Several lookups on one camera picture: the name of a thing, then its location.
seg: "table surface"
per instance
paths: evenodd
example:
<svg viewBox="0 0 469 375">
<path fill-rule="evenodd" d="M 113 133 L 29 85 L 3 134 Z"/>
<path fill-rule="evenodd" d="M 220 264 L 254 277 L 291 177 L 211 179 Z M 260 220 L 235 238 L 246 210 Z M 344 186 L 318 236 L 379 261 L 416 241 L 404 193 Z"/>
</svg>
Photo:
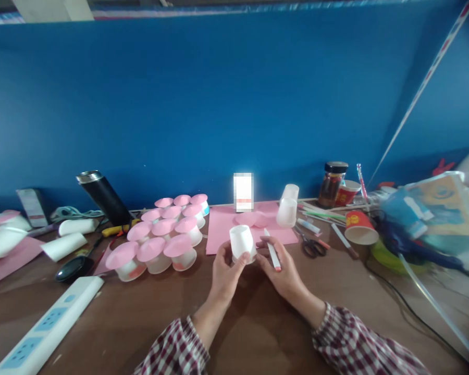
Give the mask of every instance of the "table surface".
<svg viewBox="0 0 469 375">
<path fill-rule="evenodd" d="M 207 234 L 207 224 L 202 232 Z M 332 249 L 323 258 L 309 259 L 300 244 L 287 245 L 302 280 L 312 293 L 356 313 L 367 326 L 410 349 L 434 374 L 463 374 L 467 366 L 455 357 L 407 311 L 401 301 L 364 266 L 368 250 L 355 246 L 353 260 L 328 224 L 315 221 L 321 239 Z M 51 240 L 55 233 L 40 239 Z M 87 235 L 92 243 L 96 234 Z M 94 252 L 96 258 L 107 246 Z M 205 255 L 204 239 L 198 258 L 185 272 L 169 268 L 162 274 L 145 272 L 123 283 L 114 272 L 104 277 L 101 293 L 55 349 L 41 374 L 132 373 L 156 337 L 177 317 L 193 314 L 205 301 L 212 281 L 213 256 Z M 41 254 L 0 282 L 0 361 L 64 293 L 67 285 L 54 281 L 70 255 L 53 263 Z M 415 284 L 374 259 L 371 267 L 388 278 L 413 309 L 457 348 L 469 354 L 433 310 Z M 421 280 L 469 339 L 469 279 L 449 271 Z M 243 271 L 232 304 L 212 344 L 210 374 L 328 374 L 334 373 L 314 351 L 307 324 L 274 290 L 256 265 Z"/>
</svg>

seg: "white power strip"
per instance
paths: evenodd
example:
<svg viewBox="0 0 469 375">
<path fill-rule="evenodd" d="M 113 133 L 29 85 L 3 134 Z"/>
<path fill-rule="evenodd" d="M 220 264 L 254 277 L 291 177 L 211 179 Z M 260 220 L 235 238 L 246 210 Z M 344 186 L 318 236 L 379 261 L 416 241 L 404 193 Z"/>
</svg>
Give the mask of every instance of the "white power strip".
<svg viewBox="0 0 469 375">
<path fill-rule="evenodd" d="M 38 373 L 103 283 L 97 276 L 75 281 L 0 362 L 0 375 Z"/>
</svg>

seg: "person's left hand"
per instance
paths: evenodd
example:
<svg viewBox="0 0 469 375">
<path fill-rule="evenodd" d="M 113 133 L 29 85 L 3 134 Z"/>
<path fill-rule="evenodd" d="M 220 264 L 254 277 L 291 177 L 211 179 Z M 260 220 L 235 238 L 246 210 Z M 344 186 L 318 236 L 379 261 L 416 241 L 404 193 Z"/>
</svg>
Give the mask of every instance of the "person's left hand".
<svg viewBox="0 0 469 375">
<path fill-rule="evenodd" d="M 208 295 L 208 299 L 213 299 L 226 305 L 231 303 L 241 271 L 243 271 L 250 259 L 249 253 L 243 253 L 231 267 L 232 256 L 231 242 L 227 241 L 220 246 L 215 256 L 214 269 L 212 271 L 212 288 Z"/>
</svg>

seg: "red paper cup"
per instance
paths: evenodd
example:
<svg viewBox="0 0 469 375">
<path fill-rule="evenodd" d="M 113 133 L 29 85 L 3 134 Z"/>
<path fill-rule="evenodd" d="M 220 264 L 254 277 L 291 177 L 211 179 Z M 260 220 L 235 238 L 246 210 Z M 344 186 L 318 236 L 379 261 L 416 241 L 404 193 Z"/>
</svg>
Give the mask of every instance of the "red paper cup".
<svg viewBox="0 0 469 375">
<path fill-rule="evenodd" d="M 379 239 L 379 234 L 372 227 L 370 219 L 361 211 L 351 211 L 345 216 L 345 237 L 358 245 L 373 245 Z"/>
<path fill-rule="evenodd" d="M 335 200 L 336 207 L 343 207 L 353 203 L 354 196 L 361 190 L 361 185 L 355 181 L 345 180 L 345 185 L 341 185 Z"/>
</svg>

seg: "scissors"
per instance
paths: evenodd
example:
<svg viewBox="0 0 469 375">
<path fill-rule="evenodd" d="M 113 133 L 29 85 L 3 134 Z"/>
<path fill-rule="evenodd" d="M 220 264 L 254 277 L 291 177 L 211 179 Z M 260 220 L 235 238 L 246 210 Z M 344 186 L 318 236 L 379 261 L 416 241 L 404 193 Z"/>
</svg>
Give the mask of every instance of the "scissors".
<svg viewBox="0 0 469 375">
<path fill-rule="evenodd" d="M 299 227 L 296 226 L 294 229 L 302 237 L 302 251 L 305 255 L 312 259 L 327 255 L 327 250 L 317 241 L 308 239 Z"/>
</svg>

